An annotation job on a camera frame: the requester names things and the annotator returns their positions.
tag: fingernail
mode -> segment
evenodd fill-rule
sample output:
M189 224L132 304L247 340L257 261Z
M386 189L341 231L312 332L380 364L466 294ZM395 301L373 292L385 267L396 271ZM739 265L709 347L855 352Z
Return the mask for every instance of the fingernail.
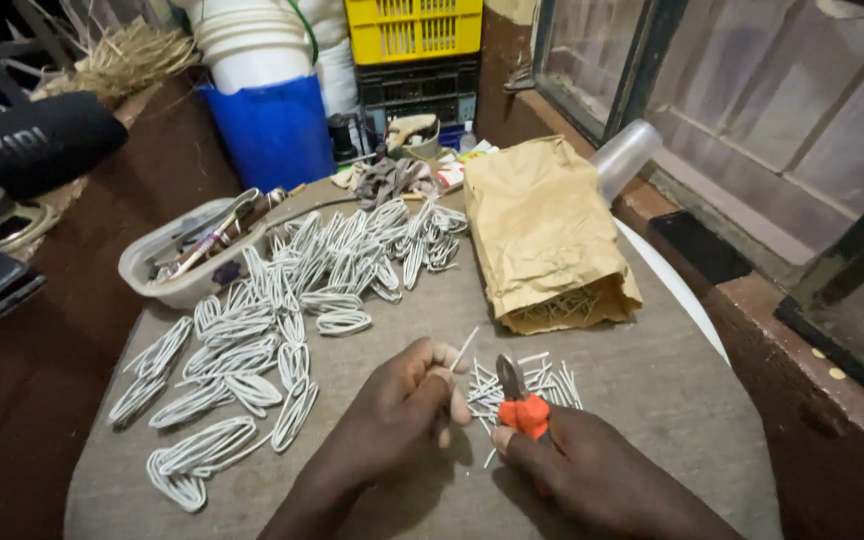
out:
M499 425L492 430L492 444L498 450L499 454L505 456L505 451L509 448L509 439L516 434L516 431L508 425Z

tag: small bottle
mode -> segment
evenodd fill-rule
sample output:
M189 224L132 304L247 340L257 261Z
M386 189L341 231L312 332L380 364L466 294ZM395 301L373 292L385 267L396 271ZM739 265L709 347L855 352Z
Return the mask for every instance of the small bottle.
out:
M459 139L459 154L468 154L473 151L475 144L475 134L473 133L473 121L465 120L465 132L462 133L462 138Z

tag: black plastic crate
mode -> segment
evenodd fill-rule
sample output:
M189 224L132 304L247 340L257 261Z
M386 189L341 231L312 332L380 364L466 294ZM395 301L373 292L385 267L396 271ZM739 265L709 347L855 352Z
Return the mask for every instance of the black plastic crate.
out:
M479 84L478 53L356 66L359 100L366 109L472 95Z

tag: brown wall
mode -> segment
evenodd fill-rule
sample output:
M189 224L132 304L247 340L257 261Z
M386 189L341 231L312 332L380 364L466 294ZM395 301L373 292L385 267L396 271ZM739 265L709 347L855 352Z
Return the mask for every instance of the brown wall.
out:
M143 305L118 276L119 255L239 191L189 90L172 80L126 105L141 110L127 119L126 146L89 175L30 259L48 283L0 321L0 538L62 536L72 471ZM75 191L59 195L68 204Z
M565 135L580 155L593 147L537 92L506 96L501 85L515 69L530 29L486 9L476 134L500 146ZM616 201L615 214L649 240L685 277L725 344L732 368L758 408L772 458L782 525L789 538L864 538L864 388L830 374L772 313L782 293L753 272L711 286L648 219L678 211L644 179Z

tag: grey cloth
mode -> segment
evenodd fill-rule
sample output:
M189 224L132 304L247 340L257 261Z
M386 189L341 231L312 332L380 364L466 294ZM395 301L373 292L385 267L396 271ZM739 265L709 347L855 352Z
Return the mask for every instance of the grey cloth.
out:
M414 185L426 183L420 190L428 191L432 178L430 169L421 159L403 157L398 161L383 157L359 177L355 195L359 208L371 212L383 203L399 197L403 191L414 190Z
M316 182L294 203L334 199L338 188ZM442 203L461 206L462 195ZM340 207L348 214L354 205ZM273 210L272 217L286 212ZM170 386L128 430L113 432L105 419L130 382L117 376L69 486L65 537L255 538L282 502L296 475L365 382L366 377L412 340L431 336L461 346L480 325L467 352L486 365L498 353L521 358L548 351L550 360L575 370L582 402L612 423L651 460L691 489L746 538L782 537L779 507L762 421L735 374L698 326L620 235L644 299L625 324L511 335L495 324L482 290L472 243L463 239L458 268L422 273L400 304L377 298L365 303L373 327L345 338L319 336L307 317L311 375L318 400L293 445L282 455L264 446L206 483L208 503L187 514L149 481L145 461L221 419L247 414L238 404L214 410L178 432L156 432L149 418L186 392ZM146 312L127 345L122 368L164 333L180 313ZM182 365L198 349L183 353ZM170 383L181 377L176 369ZM267 378L282 389L275 370ZM468 378L459 377L467 387ZM258 420L258 436L279 415ZM479 423L454 426L448 451L430 450L414 465L366 491L339 536L342 538L578 538L587 536L530 482L498 458L482 465L492 449Z

